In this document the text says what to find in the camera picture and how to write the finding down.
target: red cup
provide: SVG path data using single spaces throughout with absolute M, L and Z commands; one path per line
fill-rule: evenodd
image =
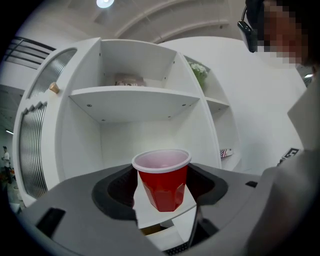
M 173 212 L 182 204 L 190 161 L 190 153 L 181 149 L 148 151 L 132 159 L 150 203 L 159 212 Z

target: headphones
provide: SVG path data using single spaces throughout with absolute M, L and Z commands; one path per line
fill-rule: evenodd
M 245 15 L 247 13 L 247 6 L 245 6 L 242 18 L 238 22 L 238 27 L 241 33 L 242 40 L 251 53 L 255 53 L 258 48 L 257 33 L 245 22 Z

